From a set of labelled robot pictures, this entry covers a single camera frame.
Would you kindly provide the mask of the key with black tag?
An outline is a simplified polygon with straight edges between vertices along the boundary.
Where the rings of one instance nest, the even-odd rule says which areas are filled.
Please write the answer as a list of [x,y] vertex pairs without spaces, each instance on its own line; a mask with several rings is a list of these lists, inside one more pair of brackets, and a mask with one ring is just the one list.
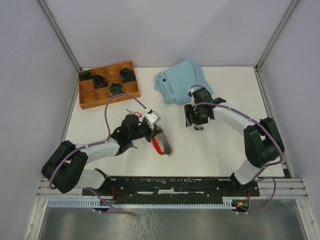
[[194,129],[196,131],[203,131],[204,130],[204,127],[203,126],[195,126]]

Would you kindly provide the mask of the red handled metal keyring holder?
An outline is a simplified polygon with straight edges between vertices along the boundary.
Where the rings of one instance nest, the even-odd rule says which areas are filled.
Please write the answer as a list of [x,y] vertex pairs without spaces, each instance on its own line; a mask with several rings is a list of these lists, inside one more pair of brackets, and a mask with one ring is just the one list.
[[173,149],[171,147],[171,144],[167,136],[163,131],[157,134],[155,137],[153,137],[151,139],[151,142],[154,149],[159,155],[167,155],[167,156],[172,155]]

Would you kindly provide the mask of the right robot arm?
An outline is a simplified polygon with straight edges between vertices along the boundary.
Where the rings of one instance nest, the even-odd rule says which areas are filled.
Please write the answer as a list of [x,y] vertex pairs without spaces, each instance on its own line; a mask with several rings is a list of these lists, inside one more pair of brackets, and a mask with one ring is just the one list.
[[227,105],[221,97],[213,98],[201,85],[189,88],[191,103],[184,106],[185,125],[203,130],[209,120],[217,120],[236,130],[243,136],[245,160],[240,168],[231,174],[229,189],[236,196],[248,189],[248,184],[268,167],[280,164],[285,147],[275,121],[266,117],[257,120]]

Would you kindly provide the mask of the key with blue tag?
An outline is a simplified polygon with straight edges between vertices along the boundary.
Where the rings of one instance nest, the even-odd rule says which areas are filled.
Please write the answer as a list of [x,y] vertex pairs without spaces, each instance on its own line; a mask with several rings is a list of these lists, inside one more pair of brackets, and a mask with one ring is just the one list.
[[134,146],[133,142],[130,143],[130,148],[138,149],[138,147]]

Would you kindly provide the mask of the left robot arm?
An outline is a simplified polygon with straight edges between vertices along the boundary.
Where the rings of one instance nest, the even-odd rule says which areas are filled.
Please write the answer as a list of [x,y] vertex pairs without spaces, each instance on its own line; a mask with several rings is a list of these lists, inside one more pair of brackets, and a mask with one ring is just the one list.
[[62,194],[75,187],[93,188],[99,195],[111,189],[109,177],[100,169],[85,169],[89,163],[106,157],[115,157],[132,148],[133,141],[145,138],[151,142],[163,132],[157,126],[161,118],[157,112],[147,113],[142,120],[135,114],[127,114],[121,125],[106,139],[88,144],[73,144],[63,141],[41,169],[49,180],[50,188]]

